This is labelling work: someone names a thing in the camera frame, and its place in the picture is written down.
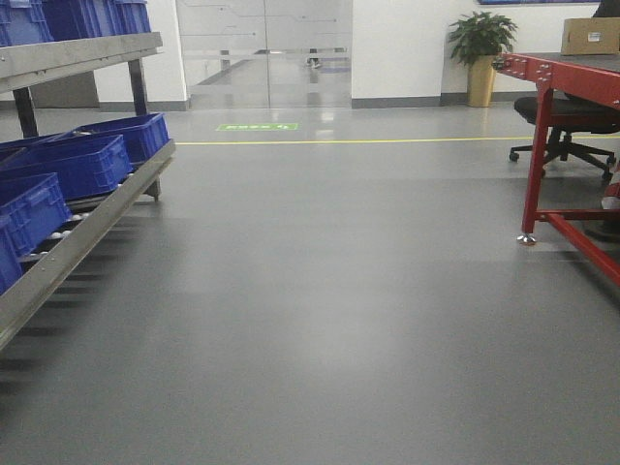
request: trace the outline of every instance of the red metal table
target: red metal table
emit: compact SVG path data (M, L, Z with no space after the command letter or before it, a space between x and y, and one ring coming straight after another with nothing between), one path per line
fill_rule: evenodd
M534 149L530 162L523 221L519 242L534 245L532 236L537 221L550 223L572 245L588 257L617 286L620 286L620 263L612 259L571 221L619 221L620 209L539 209L543 180L543 158L549 126L558 121L551 117L554 90L562 90L586 100L620 109L620 57L617 55L563 56L559 53L505 53L499 72L535 82L538 89L538 114Z

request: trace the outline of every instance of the potted plant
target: potted plant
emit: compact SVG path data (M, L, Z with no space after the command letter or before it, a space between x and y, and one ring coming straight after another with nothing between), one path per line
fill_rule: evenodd
M468 104L488 107L495 80L491 63L498 53L512 51L517 26L511 19L490 12L463 15L450 26L456 26L448 35L448 42L454 43L450 58L468 67Z

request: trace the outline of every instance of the metal shelf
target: metal shelf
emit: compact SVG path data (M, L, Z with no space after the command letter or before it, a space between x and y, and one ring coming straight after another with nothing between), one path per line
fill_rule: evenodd
M159 32L0 48L0 92L98 70L157 53Z
M146 114L141 59L157 53L161 45L160 34L154 32L0 48L0 92L14 92L23 134L36 136L31 85L127 62L136 114ZM170 141L0 295L0 350L141 194L158 199L159 174L173 152Z
M0 295L0 350L171 162L174 142L111 193L13 286Z

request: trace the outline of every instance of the green plant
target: green plant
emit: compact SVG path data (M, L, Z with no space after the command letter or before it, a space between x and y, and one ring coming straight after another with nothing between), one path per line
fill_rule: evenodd
M457 63L472 65L479 56L512 51L517 26L511 19L490 12L472 12L463 16L450 25L456 26L448 35L448 42L455 43L450 58L456 58Z

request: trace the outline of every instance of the chair base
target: chair base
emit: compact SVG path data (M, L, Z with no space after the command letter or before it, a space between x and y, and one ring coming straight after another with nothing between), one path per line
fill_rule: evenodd
M613 176L611 168L616 163L615 154L609 150L603 150L601 148L591 147L583 145L581 143L574 143L571 133L566 133L562 140L560 140L562 131L558 128L551 130L551 135L546 145L546 155L544 157L544 164L546 165L551 160L559 158L561 161L566 162L569 155L573 155L576 158L583 160L590 165L603 170L603 180L608 181ZM518 152L531 152L533 150L532 145L520 145L518 147L511 148L509 159L512 162L516 162L519 159ZM606 156L605 162L594 157L594 155Z

